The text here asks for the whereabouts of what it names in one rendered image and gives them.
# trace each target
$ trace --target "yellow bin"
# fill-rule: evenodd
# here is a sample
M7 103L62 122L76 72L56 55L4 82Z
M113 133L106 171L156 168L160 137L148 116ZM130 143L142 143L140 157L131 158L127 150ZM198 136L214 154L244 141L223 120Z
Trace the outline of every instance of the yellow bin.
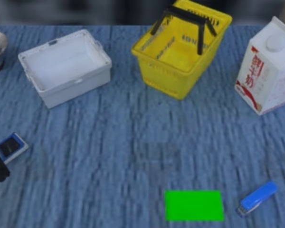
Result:
M178 0L132 47L142 78L183 99L213 60L232 17L190 0Z

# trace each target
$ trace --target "white carton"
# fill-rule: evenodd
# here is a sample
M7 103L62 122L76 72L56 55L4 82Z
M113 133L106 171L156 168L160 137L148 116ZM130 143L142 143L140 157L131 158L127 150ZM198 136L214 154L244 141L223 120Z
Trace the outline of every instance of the white carton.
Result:
M259 115L285 104L285 24L277 17L250 40L235 89Z
M85 29L22 52L19 60L48 108L111 79L111 59Z

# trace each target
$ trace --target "green block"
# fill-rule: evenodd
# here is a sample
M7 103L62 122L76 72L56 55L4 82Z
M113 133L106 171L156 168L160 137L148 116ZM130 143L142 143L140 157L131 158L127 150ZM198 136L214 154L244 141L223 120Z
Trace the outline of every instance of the green block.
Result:
M219 191L166 191L166 220L224 221Z

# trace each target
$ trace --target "white cap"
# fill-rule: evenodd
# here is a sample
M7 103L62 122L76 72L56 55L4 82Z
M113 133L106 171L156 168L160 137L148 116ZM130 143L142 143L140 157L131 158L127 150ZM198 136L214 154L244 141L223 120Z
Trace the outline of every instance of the white cap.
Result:
M267 38L266 48L270 52L280 52L285 48L285 34L274 34Z

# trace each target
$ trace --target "basket handle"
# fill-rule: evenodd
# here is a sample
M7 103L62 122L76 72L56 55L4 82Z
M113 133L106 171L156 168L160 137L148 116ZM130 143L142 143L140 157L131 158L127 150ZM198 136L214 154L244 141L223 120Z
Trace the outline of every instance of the basket handle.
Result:
M174 17L178 17L184 21L196 24L199 27L199 37L198 37L198 55L203 54L203 46L204 46L204 31L205 25L208 27L210 33L213 36L216 36L217 33L213 28L209 19L201 17L199 15L190 13L184 9L177 8L175 6L169 6L164 13L162 14L161 18L156 22L155 26L151 30L151 35L155 35L158 28L160 27L162 21L165 19L166 16L171 15Z

